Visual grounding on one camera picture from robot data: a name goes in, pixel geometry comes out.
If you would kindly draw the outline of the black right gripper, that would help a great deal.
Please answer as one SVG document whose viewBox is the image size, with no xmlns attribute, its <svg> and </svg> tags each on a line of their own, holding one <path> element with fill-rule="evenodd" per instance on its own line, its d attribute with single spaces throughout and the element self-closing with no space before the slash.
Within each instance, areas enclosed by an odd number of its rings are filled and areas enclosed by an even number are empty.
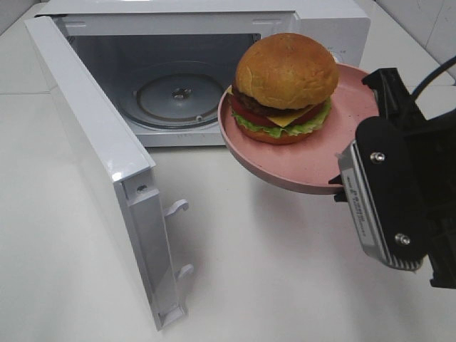
<svg viewBox="0 0 456 342">
<path fill-rule="evenodd" d="M 378 117 L 403 134 L 413 174 L 425 205 L 427 254 L 432 266 L 430 284 L 455 287 L 455 112 L 426 119 L 409 94 L 398 71 L 381 68 L 363 78 L 374 93 Z M 328 181 L 338 185 L 335 202 L 348 202 L 341 175 Z"/>
</svg>

